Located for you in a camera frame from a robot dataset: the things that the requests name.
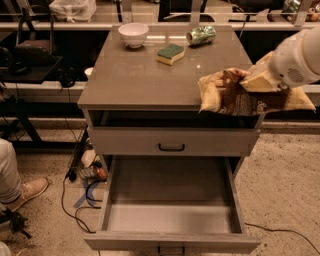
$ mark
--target gray cabinet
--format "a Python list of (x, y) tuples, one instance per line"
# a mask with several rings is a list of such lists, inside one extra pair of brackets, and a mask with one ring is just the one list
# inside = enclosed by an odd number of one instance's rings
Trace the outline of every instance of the gray cabinet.
[[(246, 234), (233, 179), (262, 118), (198, 113), (199, 77), (250, 61), (231, 28), (197, 49), (186, 45), (188, 29), (151, 27), (132, 50), (114, 28), (80, 97), (108, 169), (99, 230), (85, 237), (93, 249), (250, 253), (259, 244)], [(169, 42), (186, 49), (174, 66), (155, 61)]]

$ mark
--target open drawer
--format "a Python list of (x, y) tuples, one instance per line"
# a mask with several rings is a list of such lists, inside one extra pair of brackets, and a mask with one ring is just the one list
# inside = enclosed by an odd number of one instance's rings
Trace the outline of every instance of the open drawer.
[(222, 157), (116, 156), (97, 250), (250, 253), (232, 170)]

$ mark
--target person's leg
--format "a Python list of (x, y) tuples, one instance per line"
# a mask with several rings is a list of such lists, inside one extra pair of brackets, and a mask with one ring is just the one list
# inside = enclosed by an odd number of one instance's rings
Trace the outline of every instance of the person's leg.
[(28, 200), (41, 195), (48, 187), (46, 178), (21, 184), (16, 153), (12, 144), (0, 139), (0, 202), (16, 211)]
[(21, 194), (21, 179), (12, 144), (0, 139), (0, 202), (11, 203)]

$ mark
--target yellow sponge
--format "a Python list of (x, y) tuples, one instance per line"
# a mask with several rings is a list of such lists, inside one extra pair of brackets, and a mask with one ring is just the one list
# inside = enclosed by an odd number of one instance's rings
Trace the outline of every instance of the yellow sponge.
[(157, 61), (172, 66), (173, 63), (184, 57), (184, 47), (176, 44), (169, 44), (157, 53)]

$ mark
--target white bowl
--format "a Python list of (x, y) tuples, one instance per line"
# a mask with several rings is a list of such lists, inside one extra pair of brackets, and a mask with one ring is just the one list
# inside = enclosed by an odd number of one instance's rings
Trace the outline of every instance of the white bowl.
[(149, 27), (142, 23), (128, 23), (118, 29), (121, 40), (131, 48), (140, 47), (147, 39)]

